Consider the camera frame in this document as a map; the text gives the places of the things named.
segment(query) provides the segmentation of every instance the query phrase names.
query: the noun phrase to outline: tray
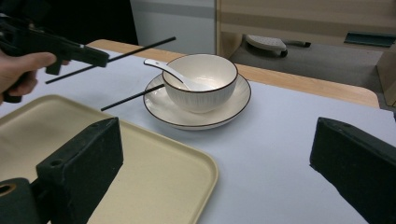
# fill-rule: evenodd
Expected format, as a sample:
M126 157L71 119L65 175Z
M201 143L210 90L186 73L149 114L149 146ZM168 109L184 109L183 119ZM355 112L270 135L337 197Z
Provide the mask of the tray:
M108 114L50 95L0 119L0 179L36 179L35 166ZM219 171L204 152L120 121L124 153L91 223L195 223Z

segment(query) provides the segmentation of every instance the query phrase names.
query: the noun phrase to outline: trigger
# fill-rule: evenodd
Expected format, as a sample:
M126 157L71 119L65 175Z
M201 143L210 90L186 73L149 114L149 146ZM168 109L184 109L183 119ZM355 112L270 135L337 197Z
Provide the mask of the trigger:
M59 73L61 72L61 66L62 60L57 60L55 63L47 67L46 73L52 75L59 75Z

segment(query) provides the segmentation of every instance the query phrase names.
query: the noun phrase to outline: saucer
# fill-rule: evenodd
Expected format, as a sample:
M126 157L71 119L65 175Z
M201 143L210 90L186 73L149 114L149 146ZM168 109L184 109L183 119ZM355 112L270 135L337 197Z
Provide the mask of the saucer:
M146 90L163 84L161 75L147 85ZM235 90L230 99L221 107L204 114L196 114L176 105L165 88L147 93L143 102L148 112L155 118L182 130L206 130L219 127L236 118L247 106L251 96L248 81L238 75Z

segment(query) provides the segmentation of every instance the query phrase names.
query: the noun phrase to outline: spoon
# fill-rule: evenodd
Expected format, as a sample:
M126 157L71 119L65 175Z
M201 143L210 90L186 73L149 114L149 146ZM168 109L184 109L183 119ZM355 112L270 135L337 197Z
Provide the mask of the spoon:
M158 62L152 59L146 59L144 61L145 65L153 66L159 68L170 75L174 76L177 80L179 80L189 91L212 91L214 90L213 87L208 86L206 84L201 84L192 81L191 79L184 77L178 71L168 66L166 63Z

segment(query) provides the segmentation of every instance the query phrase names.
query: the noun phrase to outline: chopsticks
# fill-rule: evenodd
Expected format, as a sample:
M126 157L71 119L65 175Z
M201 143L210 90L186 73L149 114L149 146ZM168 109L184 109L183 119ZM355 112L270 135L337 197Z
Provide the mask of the chopsticks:
M116 61L116 60L118 60L118 59L125 58L125 57L127 57L127 56L136 54L136 53L141 52L141 51L146 50L146 49L155 48L155 47L157 47L157 46L160 46L160 45L162 45L162 44L165 44L165 43L168 43L168 42L174 41L174 40L176 40L176 38L173 36L173 37L167 38L167 39L165 39L165 40L162 40L162 41L160 41L160 42L157 42L157 43L154 43L154 44L145 46L145 47L143 47L143 48L141 48L141 49L136 49L136 50L133 50L133 51L131 51L131 52L124 53L124 54L122 54L122 55L120 55L120 56L117 56L117 57L114 57L114 58L108 60L108 62L111 63L111 62L114 62L114 61ZM85 72L85 71L90 70L90 69L93 69L93 68L95 68L95 67L97 67L97 66L96 66L96 65L91 65L91 66L88 66L88 67L79 69L79 70L77 70L77 71L75 71L75 72L66 74L66 75L64 75L64 76L56 77L56 78L54 78L54 79L48 80L48 81L46 81L46 84L50 84L50 83L52 83L52 82L59 81L59 80L64 79L64 78L74 76L74 75L76 75L76 74L78 74L78 73Z
M162 87L164 87L163 84L158 85L158 86L156 86L156 87L153 87L153 88L151 88L151 89L148 89L148 90L139 92L138 94L135 94L135 95L133 95L133 96L131 96L131 97L125 98L125 99L123 99L123 100L120 100L120 101L118 101L118 102L116 102L116 103L114 103L114 104L112 104L112 105L105 106L105 107L103 107L103 108L100 109L100 110L101 110L101 111L105 111L105 110L107 110L107 109L109 109L109 108L111 108L111 107L114 107L114 106L116 106L116 105L123 104L123 103L125 103L125 102L130 101L130 100L133 100L134 98L137 98L137 97L139 97L139 96L145 95L145 94L147 94L147 93L149 93L149 92L156 91L156 90L158 90L158 89L160 89L160 88L162 88Z

